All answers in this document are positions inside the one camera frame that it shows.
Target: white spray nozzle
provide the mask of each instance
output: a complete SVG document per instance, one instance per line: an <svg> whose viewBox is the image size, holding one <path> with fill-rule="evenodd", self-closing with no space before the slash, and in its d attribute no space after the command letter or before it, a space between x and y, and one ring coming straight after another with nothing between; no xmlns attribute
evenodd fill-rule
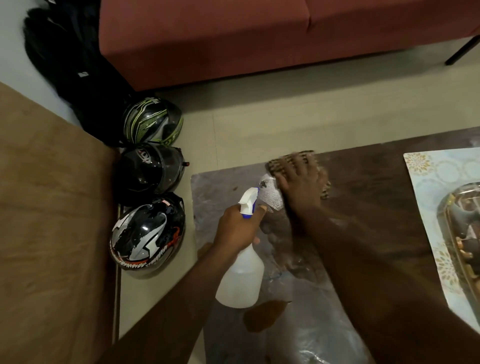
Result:
<svg viewBox="0 0 480 364"><path fill-rule="evenodd" d="M255 210L255 201L257 200L258 188L251 187L245 191L241 197L240 204L240 213L244 218L251 218Z"/></svg>

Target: person's left hand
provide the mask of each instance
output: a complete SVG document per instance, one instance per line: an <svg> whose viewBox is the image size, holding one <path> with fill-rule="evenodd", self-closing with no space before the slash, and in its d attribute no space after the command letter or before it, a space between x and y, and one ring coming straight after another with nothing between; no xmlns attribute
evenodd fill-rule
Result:
<svg viewBox="0 0 480 364"><path fill-rule="evenodd" d="M238 254L252 242L258 243L260 240L255 234L266 211L266 206L256 205L252 217L244 218L240 213L240 205L230 206L218 222L214 245Z"/></svg>

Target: hand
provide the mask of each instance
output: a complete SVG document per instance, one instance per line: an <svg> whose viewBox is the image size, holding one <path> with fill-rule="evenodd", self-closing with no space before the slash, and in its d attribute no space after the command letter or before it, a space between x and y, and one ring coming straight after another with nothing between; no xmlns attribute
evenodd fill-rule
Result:
<svg viewBox="0 0 480 364"><path fill-rule="evenodd" d="M266 211L266 206L256 205L252 217L244 218L240 205L230 206L218 222L214 245L231 249L236 255L251 243L259 243L255 234Z"/></svg>
<svg viewBox="0 0 480 364"><path fill-rule="evenodd" d="M299 218L320 209L320 195L328 181L326 172L318 169L313 155L309 154L307 161L305 163L299 154L294 154L293 167L282 158L280 164L286 176L275 174L277 186L287 198L288 206Z"/></svg>

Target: helmet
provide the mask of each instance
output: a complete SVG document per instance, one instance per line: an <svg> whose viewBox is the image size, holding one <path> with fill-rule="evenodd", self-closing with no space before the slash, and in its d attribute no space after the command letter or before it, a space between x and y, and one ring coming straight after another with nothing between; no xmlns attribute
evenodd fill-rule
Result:
<svg viewBox="0 0 480 364"><path fill-rule="evenodd" d="M117 221L112 229L110 254L123 269L151 272L177 250L184 230L183 200L169 192Z"/></svg>
<svg viewBox="0 0 480 364"><path fill-rule="evenodd" d="M146 97L130 105L123 114L123 135L127 142L158 142L169 146L183 125L180 109L170 101Z"/></svg>
<svg viewBox="0 0 480 364"><path fill-rule="evenodd" d="M115 201L133 207L149 204L155 194L173 190L188 165L179 148L154 143L127 147L114 171Z"/></svg>

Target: tiled floor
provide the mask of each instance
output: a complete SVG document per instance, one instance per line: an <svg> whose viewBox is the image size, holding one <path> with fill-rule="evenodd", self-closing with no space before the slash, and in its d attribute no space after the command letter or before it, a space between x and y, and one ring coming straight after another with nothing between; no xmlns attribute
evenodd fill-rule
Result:
<svg viewBox="0 0 480 364"><path fill-rule="evenodd" d="M120 334L196 260L190 177L267 161L480 125L480 46L443 66L466 40L185 86L164 92L185 113L175 146L191 163L177 193L187 232L174 261L138 280L122 275ZM201 342L191 363L204 362Z"/></svg>

